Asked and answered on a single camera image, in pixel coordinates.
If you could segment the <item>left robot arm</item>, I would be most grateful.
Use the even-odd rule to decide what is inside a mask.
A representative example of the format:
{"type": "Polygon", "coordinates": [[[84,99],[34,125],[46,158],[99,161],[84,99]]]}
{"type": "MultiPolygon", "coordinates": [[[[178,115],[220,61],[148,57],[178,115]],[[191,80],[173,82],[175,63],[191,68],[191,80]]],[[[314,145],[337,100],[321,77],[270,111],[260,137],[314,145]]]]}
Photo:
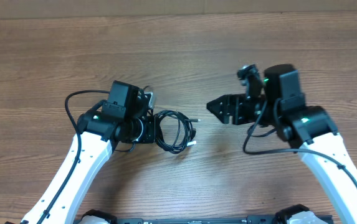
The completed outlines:
{"type": "Polygon", "coordinates": [[[75,129],[69,152],[21,223],[73,223],[95,176],[119,143],[135,147],[156,141],[153,92],[114,81],[107,95],[79,119],[69,118],[75,129]]]}

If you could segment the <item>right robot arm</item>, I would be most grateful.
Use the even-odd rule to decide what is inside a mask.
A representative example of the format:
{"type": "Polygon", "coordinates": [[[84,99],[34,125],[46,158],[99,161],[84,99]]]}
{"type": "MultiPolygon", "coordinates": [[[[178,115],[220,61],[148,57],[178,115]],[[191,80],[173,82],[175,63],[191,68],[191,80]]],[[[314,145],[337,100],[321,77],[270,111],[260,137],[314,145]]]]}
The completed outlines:
{"type": "Polygon", "coordinates": [[[292,64],[264,70],[255,65],[237,72],[243,94],[222,95],[206,108],[224,123],[250,124],[247,139],[257,126],[273,126],[288,149],[261,151],[262,155],[294,153],[316,177],[343,223],[357,223],[357,168],[337,125],[321,106],[308,106],[299,72],[292,64]]]}

